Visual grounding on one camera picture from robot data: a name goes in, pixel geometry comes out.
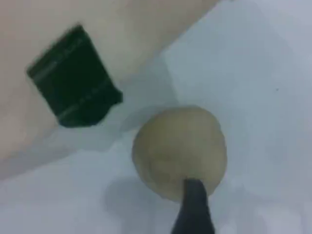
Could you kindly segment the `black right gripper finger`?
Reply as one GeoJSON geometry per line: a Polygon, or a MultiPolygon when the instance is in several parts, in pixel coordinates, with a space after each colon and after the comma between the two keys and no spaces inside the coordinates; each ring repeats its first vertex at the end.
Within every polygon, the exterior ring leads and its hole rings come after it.
{"type": "Polygon", "coordinates": [[[173,234],[214,234],[206,189],[198,179],[183,181],[183,199],[173,234]]]}

